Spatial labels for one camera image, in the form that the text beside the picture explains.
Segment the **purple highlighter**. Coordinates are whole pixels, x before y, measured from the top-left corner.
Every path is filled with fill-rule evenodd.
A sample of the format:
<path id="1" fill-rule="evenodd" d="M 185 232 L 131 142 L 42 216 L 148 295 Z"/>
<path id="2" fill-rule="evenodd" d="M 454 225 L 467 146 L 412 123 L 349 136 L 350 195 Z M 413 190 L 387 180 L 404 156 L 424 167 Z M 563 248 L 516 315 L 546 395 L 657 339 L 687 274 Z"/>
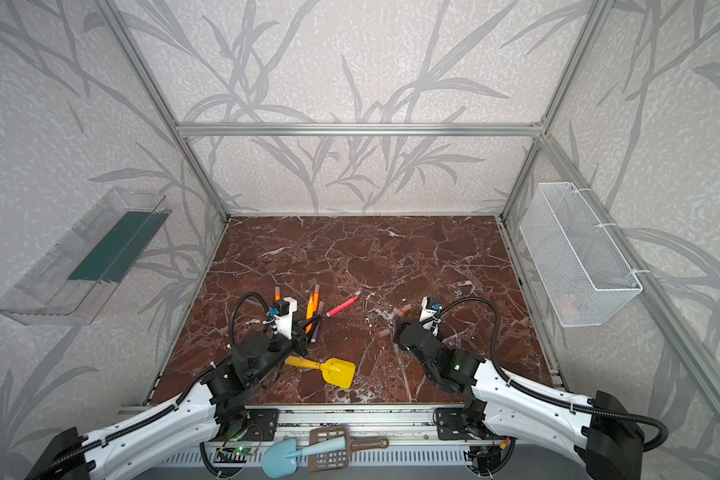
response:
<path id="1" fill-rule="evenodd" d="M 311 323 L 310 342 L 315 343 L 318 339 L 318 332 L 323 318 L 324 302 L 320 300 L 317 305 L 315 320 Z"/>

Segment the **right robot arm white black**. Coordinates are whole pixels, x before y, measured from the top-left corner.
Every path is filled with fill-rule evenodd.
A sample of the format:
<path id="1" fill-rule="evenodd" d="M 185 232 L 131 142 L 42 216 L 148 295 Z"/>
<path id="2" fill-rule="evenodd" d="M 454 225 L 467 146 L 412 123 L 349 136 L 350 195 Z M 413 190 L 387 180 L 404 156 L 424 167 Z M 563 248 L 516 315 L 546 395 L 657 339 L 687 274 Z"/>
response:
<path id="1" fill-rule="evenodd" d="M 399 322 L 394 341 L 438 390 L 465 399 L 461 416 L 471 435 L 533 443 L 576 462 L 592 479 L 640 478 L 644 454 L 669 437 L 663 422 L 628 412 L 604 391 L 588 397 L 506 371 L 498 356 L 501 315 L 487 299 L 479 302 L 494 317 L 488 356 L 449 347 L 439 336 L 440 323 L 463 302 L 440 306 L 422 320 Z"/>

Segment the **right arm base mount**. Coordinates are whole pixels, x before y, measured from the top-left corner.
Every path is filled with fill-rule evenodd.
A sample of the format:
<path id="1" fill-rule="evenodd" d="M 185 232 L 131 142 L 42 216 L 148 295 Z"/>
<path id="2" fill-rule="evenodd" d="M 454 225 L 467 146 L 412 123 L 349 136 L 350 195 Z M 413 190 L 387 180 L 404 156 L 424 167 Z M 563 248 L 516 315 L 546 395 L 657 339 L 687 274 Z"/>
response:
<path id="1" fill-rule="evenodd" d="M 487 434 L 466 423 L 461 408 L 439 407 L 434 410 L 433 422 L 441 441 L 485 440 Z"/>

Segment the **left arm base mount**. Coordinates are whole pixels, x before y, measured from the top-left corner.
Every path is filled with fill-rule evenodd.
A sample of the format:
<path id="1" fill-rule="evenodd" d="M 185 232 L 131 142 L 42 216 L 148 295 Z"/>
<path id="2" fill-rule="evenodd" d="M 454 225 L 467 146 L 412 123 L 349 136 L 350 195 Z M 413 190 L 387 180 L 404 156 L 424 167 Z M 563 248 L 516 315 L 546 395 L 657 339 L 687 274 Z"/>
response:
<path id="1" fill-rule="evenodd" d="M 279 414 L 276 408 L 238 409 L 230 419 L 222 421 L 219 437 L 228 441 L 272 441 Z"/>

